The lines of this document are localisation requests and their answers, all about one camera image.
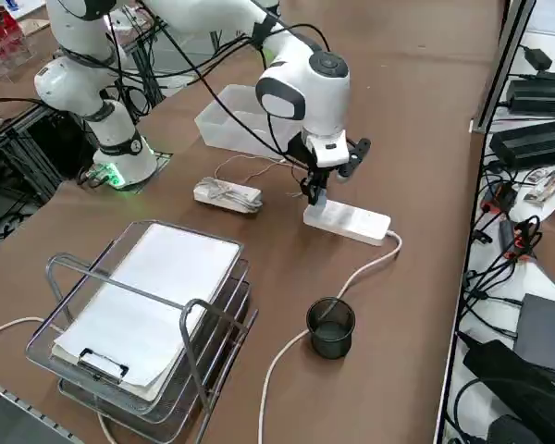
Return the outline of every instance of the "translucent plastic box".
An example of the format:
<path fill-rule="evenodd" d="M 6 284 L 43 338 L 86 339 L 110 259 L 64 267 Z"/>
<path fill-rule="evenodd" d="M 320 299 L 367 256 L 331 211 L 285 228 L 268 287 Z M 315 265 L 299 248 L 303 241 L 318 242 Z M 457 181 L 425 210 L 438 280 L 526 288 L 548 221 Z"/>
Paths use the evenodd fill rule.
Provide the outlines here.
<path fill-rule="evenodd" d="M 242 123 L 270 146 L 275 146 L 269 134 L 267 113 L 257 102 L 254 87 L 228 85 L 218 97 Z M 195 123 L 208 146 L 281 159 L 243 129 L 215 100 L 200 113 Z M 300 122 L 272 117 L 272 124 L 280 148 L 286 151 L 290 139 L 300 131 Z"/>

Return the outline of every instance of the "black cup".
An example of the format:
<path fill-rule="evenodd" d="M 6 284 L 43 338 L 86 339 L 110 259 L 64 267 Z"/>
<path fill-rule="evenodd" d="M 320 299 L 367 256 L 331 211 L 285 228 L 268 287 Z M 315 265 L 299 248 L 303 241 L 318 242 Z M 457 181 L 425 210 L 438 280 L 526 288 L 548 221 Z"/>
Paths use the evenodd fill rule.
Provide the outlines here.
<path fill-rule="evenodd" d="M 311 333 L 315 352 L 326 359 L 342 358 L 352 347 L 355 313 L 337 298 L 315 302 L 306 314 L 306 325 Z"/>

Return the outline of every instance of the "white power strip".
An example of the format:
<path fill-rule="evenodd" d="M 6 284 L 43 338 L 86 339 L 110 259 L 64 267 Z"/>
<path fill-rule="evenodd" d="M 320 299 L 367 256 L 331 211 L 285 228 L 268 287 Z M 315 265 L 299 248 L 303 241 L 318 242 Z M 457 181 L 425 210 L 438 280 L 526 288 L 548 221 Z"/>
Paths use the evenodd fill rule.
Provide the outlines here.
<path fill-rule="evenodd" d="M 327 200 L 325 206 L 308 205 L 304 223 L 356 241 L 380 246 L 387 236 L 390 217 Z"/>
<path fill-rule="evenodd" d="M 261 190 L 214 178 L 202 179 L 195 185 L 193 198 L 244 214 L 256 213 L 263 205 Z"/>

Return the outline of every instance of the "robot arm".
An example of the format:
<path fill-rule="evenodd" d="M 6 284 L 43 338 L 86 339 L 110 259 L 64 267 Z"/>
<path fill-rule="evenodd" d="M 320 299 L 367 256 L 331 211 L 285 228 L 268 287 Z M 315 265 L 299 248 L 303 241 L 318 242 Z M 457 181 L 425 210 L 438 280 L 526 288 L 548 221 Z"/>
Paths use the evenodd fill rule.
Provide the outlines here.
<path fill-rule="evenodd" d="M 127 185 L 153 174 L 155 161 L 151 150 L 144 149 L 147 144 L 131 124 L 125 107 L 103 100 L 98 94 L 116 76 L 103 69 L 103 63 L 117 65 L 102 18 L 122 1 L 46 0 L 54 36 L 67 56 L 42 69 L 35 84 L 49 105 L 74 112 L 87 121 L 102 145 L 95 163 L 110 165 Z M 335 169 L 340 176 L 351 174 L 361 157 L 350 152 L 346 142 L 344 119 L 350 74 L 341 57 L 315 51 L 290 31 L 282 31 L 284 24 L 254 0 L 143 2 L 178 31 L 238 29 L 249 35 L 258 48 L 276 55 L 255 91 L 269 115 L 301 121 L 301 134 L 290 142 L 288 153 L 309 167 L 308 180 L 312 182 L 315 177 L 314 185 L 319 189 L 326 187 L 328 174 Z M 87 63 L 86 58 L 75 54 L 95 58 L 101 66 Z"/>

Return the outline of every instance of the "wooden tabletop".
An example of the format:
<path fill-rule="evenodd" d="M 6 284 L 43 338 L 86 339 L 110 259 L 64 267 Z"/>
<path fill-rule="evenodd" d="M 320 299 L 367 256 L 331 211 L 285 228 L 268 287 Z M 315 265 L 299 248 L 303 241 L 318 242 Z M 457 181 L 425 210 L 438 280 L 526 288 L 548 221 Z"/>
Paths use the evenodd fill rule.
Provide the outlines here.
<path fill-rule="evenodd" d="M 351 68 L 350 137 L 368 137 L 370 155 L 331 199 L 391 215 L 404 240 L 398 259 L 367 273 L 346 294 L 357 322 L 349 355 L 325 362 L 304 341 L 282 359 L 269 389 L 265 444 L 431 442 L 459 295 L 481 141 L 469 120 L 497 44 L 496 0 L 284 0 L 289 22 L 313 22 Z M 235 55 L 210 76 L 220 91 L 254 84 L 254 52 Z M 259 317 L 222 391 L 205 442 L 256 442 L 265 371 L 300 332 L 311 303 L 333 296 L 360 265 L 389 251 L 302 222 L 303 199 L 286 168 L 254 179 L 263 210 L 245 217 L 197 204 L 193 185 L 231 153 L 206 147 L 193 118 L 211 101 L 196 85 L 164 101 L 140 124 L 170 165 L 141 195 L 94 193 L 64 184 L 0 246 L 0 325 L 47 315 L 55 300 L 44 279 L 57 252 L 94 258 L 132 220 L 158 218 L 244 244 Z M 235 161 L 231 180 L 263 161 Z M 59 276 L 71 284 L 74 277 Z M 95 415 L 57 393 L 56 378 L 30 364 L 33 328 L 0 335 L 0 384 L 85 442 L 105 443 Z M 113 427 L 118 442 L 142 442 Z"/>

